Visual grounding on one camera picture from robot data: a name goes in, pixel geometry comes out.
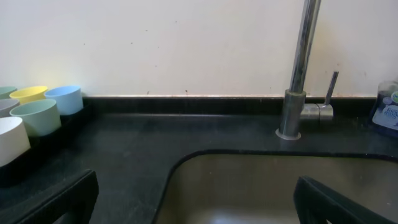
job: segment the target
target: sink basin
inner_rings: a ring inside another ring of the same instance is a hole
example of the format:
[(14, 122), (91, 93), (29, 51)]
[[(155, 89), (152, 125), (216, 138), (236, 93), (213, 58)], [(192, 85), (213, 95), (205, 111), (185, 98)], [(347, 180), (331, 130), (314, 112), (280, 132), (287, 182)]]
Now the sink basin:
[(398, 222), (398, 163), (345, 157), (207, 154), (175, 170), (154, 223), (300, 223), (293, 193), (302, 175)]

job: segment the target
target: faucet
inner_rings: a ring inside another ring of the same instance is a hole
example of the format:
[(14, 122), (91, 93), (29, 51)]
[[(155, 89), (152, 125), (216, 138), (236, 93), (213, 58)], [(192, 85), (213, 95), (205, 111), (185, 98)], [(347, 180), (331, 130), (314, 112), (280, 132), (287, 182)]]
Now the faucet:
[(290, 88), (285, 90), (282, 120), (275, 132), (282, 139), (297, 140), (301, 138), (300, 119), (333, 119), (333, 108), (329, 102), (338, 72), (333, 73), (324, 104), (304, 104), (306, 95), (306, 92), (303, 91), (304, 80), (320, 4), (321, 0), (305, 0), (304, 2)]

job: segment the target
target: wall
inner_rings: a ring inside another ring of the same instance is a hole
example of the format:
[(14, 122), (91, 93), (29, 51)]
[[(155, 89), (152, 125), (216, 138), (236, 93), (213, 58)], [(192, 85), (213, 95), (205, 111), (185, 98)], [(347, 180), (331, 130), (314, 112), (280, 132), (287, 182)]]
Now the wall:
[[(303, 0), (2, 0), (0, 85), (87, 95), (283, 95)], [(398, 77), (397, 0), (323, 0), (305, 90)]]

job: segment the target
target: countertop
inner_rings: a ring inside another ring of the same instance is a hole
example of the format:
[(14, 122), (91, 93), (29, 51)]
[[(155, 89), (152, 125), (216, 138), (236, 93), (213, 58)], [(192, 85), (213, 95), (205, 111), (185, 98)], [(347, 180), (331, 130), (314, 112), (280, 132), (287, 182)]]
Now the countertop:
[(151, 223), (172, 167), (209, 149), (398, 158), (398, 140), (365, 122), (337, 117), (333, 124), (305, 125), (300, 140), (285, 141), (275, 135), (279, 116), (103, 114), (25, 181), (0, 189), (0, 210), (92, 169), (99, 195), (91, 223)]

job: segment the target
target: light green cup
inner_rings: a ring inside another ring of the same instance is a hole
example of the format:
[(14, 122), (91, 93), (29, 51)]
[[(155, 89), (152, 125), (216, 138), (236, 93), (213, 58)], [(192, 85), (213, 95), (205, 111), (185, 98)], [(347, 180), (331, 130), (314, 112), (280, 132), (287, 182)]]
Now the light green cup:
[(55, 100), (37, 100), (15, 107), (11, 116), (24, 120), (27, 135), (40, 137), (48, 135), (61, 127), (60, 114)]
[(17, 88), (14, 86), (0, 86), (0, 100), (9, 99), (13, 91), (17, 91)]

